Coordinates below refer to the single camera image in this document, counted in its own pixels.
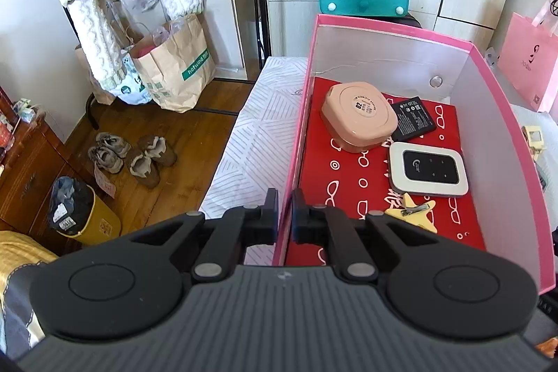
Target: drawer handle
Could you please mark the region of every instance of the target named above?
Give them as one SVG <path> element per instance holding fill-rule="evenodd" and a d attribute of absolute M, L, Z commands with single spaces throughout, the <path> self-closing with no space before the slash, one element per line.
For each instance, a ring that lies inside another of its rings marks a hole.
<path fill-rule="evenodd" d="M 29 181 L 23 187 L 23 191 L 21 192 L 21 197 L 20 197 L 21 200 L 23 200 L 25 198 L 25 196 L 27 196 L 27 193 L 33 187 L 33 184 L 35 183 L 36 178 L 37 178 L 37 172 L 33 173 L 31 178 L 29 179 Z"/>

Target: pink paper bag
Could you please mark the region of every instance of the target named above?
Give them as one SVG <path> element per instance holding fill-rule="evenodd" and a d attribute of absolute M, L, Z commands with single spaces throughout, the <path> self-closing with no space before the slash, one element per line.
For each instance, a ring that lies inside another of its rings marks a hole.
<path fill-rule="evenodd" d="M 535 19 L 514 13 L 498 67 L 536 111 L 550 111 L 558 93 L 558 18 L 546 2 Z"/>

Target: yellow trash can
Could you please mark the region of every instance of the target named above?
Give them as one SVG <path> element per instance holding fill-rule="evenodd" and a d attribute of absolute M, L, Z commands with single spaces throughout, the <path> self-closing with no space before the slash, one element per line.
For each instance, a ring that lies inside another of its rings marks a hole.
<path fill-rule="evenodd" d="M 93 192 L 93 207 L 85 227 L 75 235 L 66 235 L 62 232 L 60 234 L 85 245 L 98 245 L 119 237 L 122 223 L 118 216 L 95 194 L 93 188 L 89 185 L 88 187 Z"/>

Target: phone battery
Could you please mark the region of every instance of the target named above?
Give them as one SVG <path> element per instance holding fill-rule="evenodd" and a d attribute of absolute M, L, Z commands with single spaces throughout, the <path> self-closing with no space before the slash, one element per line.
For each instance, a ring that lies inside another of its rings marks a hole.
<path fill-rule="evenodd" d="M 397 114 L 397 129 L 391 135 L 395 142 L 406 142 L 436 129 L 419 97 L 394 103 L 391 107 Z"/>

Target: brown boot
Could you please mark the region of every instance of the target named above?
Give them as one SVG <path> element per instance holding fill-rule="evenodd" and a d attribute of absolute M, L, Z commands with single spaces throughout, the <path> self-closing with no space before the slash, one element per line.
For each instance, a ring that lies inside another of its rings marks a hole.
<path fill-rule="evenodd" d="M 162 136 L 142 136 L 138 147 L 145 156 L 162 166 L 172 166 L 176 162 L 176 153 Z"/>
<path fill-rule="evenodd" d="M 130 174 L 136 177 L 139 183 L 148 188 L 155 188 L 161 180 L 155 164 L 151 158 L 145 156 L 141 150 L 133 149 L 128 153 L 126 166 Z"/>

